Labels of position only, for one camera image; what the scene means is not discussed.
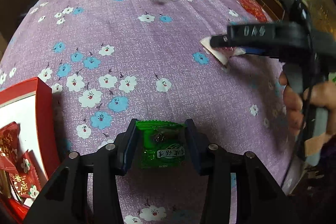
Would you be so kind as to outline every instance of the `green candy wrapper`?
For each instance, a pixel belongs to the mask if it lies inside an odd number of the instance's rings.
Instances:
[[[185,150],[180,140],[184,125],[165,121],[137,121],[143,149],[141,168],[178,166],[184,160]]]

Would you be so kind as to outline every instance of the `red candy wrapper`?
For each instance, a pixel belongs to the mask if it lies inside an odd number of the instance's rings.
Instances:
[[[18,125],[16,122],[0,129],[0,169],[7,172],[16,171]]]
[[[267,23],[268,20],[263,9],[255,0],[238,0],[240,5],[251,15],[255,16],[259,22]]]
[[[17,161],[16,169],[16,172],[9,173],[9,177],[17,194],[22,198],[36,198],[41,185],[28,150]]]

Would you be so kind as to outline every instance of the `human hand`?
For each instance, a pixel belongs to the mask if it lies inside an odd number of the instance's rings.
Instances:
[[[293,135],[300,133],[300,128],[303,120],[302,99],[295,93],[290,86],[284,73],[279,77],[280,85],[286,85],[283,91],[283,103],[287,110],[287,120],[289,131]],[[303,98],[306,100],[308,97],[308,89],[303,93]],[[311,92],[310,103],[317,107],[326,107],[329,109],[328,125],[325,133],[324,142],[328,142],[333,135],[336,134],[336,85],[329,81],[315,85]]]

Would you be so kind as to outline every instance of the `silver screw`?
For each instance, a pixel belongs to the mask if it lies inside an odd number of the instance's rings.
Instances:
[[[115,149],[115,147],[116,147],[116,145],[115,145],[114,143],[108,143],[108,144],[105,146],[105,148],[106,148],[107,150],[113,150],[113,149]]]
[[[254,158],[255,157],[255,153],[251,152],[251,151],[247,151],[246,152],[246,156],[250,159]]]
[[[74,158],[76,158],[78,156],[78,153],[77,152],[71,152],[70,154],[69,154],[69,158],[71,158],[71,159],[74,159]]]
[[[210,143],[208,147],[209,147],[210,150],[217,150],[218,149],[218,145],[215,144],[215,143]]]

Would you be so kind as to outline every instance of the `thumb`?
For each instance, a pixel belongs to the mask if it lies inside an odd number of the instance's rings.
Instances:
[[[307,100],[308,89],[303,93],[304,100]],[[336,109],[336,85],[331,81],[318,83],[311,91],[310,103],[317,107],[326,107],[329,110]]]

